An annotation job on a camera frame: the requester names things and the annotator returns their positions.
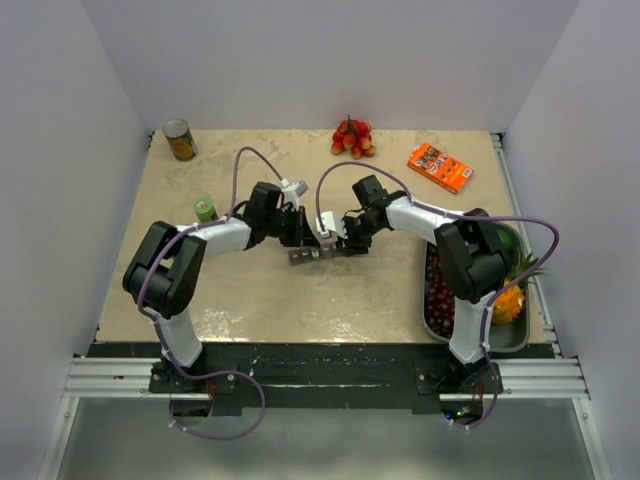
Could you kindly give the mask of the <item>green lidded pill bottle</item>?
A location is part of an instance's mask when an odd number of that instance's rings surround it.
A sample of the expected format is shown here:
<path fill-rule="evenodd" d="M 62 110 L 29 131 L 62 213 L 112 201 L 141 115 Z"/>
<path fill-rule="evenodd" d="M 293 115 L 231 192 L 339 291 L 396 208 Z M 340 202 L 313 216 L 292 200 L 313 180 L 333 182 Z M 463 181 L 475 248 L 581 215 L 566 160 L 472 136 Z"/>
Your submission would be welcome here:
<path fill-rule="evenodd" d="M 199 223 L 208 223 L 219 219 L 219 215 L 211 197 L 198 198 L 195 201 L 193 208 Z"/>

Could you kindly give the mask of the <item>green bottle lid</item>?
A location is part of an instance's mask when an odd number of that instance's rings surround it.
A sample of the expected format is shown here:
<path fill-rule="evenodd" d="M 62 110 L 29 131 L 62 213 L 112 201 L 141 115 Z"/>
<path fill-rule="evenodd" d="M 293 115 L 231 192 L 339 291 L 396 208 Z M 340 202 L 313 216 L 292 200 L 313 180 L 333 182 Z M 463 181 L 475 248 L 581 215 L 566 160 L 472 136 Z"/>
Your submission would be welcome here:
<path fill-rule="evenodd" d="M 194 202 L 194 212 L 197 215 L 211 215 L 215 213 L 215 206 L 210 197 L 201 197 Z"/>

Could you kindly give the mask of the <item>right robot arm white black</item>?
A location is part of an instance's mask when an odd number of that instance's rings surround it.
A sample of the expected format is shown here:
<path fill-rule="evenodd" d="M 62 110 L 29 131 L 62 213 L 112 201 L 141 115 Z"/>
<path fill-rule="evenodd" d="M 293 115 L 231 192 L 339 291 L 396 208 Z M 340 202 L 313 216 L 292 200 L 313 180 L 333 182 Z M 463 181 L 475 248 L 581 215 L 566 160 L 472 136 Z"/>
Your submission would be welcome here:
<path fill-rule="evenodd" d="M 445 369 L 448 386 L 469 392 L 481 380 L 476 362 L 489 353 L 489 317 L 492 301 L 511 269 L 504 247 L 488 214 L 443 210 L 393 193 L 370 175 L 352 186 L 360 204 L 355 216 L 324 212 L 316 220 L 321 236 L 336 235 L 345 252 L 364 254 L 378 232 L 414 234 L 437 248 L 444 283 L 454 296 L 454 326 L 449 350 L 457 359 Z"/>

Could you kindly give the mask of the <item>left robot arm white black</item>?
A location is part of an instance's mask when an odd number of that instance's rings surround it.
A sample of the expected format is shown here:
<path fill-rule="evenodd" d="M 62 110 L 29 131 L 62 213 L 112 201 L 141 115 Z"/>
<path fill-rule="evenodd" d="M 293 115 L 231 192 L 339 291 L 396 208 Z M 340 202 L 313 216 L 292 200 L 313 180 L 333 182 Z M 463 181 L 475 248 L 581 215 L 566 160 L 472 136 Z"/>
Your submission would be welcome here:
<path fill-rule="evenodd" d="M 305 182 L 259 182 L 248 200 L 217 219 L 191 226 L 154 222 L 123 277 L 128 292 L 151 324 L 161 354 L 172 364 L 173 382 L 185 392 L 200 390 L 210 377 L 206 354 L 188 306 L 207 256 L 249 250 L 267 238 L 285 248 L 317 247 L 300 199 Z"/>

